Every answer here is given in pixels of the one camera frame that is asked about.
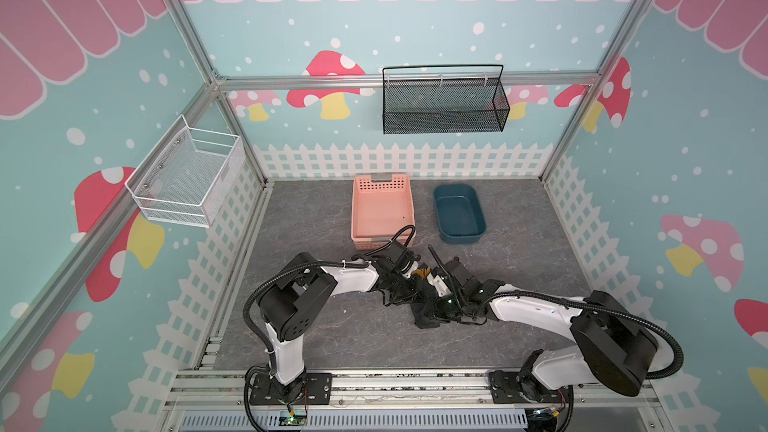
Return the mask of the black paper napkin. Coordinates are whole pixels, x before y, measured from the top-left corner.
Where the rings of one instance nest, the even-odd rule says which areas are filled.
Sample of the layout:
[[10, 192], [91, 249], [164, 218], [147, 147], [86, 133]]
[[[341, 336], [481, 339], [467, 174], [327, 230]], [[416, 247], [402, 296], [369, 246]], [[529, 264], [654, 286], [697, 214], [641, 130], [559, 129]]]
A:
[[439, 296], [432, 288], [419, 290], [410, 304], [414, 323], [419, 329], [434, 329], [450, 320], [439, 310]]

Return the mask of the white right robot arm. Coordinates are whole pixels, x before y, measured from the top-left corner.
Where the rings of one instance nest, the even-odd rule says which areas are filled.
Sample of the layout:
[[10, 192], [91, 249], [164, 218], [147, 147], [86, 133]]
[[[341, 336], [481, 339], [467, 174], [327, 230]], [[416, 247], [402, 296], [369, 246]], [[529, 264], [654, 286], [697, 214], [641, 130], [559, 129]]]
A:
[[530, 402], [546, 391], [599, 383], [623, 396], [639, 394], [658, 351], [648, 329], [625, 317], [610, 294], [587, 297], [533, 296], [529, 290], [488, 280], [460, 285], [448, 275], [429, 275], [436, 289], [435, 318], [465, 324], [487, 320], [527, 324], [572, 342], [558, 350], [537, 349], [525, 359], [510, 387]]

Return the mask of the orange plastic spoon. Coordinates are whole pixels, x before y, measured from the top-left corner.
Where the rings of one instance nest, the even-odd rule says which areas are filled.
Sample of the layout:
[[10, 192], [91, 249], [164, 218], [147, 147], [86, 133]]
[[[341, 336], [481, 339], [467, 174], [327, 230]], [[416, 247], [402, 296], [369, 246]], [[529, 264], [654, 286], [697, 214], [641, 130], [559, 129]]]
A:
[[427, 279], [430, 276], [431, 270], [429, 268], [427, 269], [417, 269], [414, 274], [422, 277], [423, 279]]

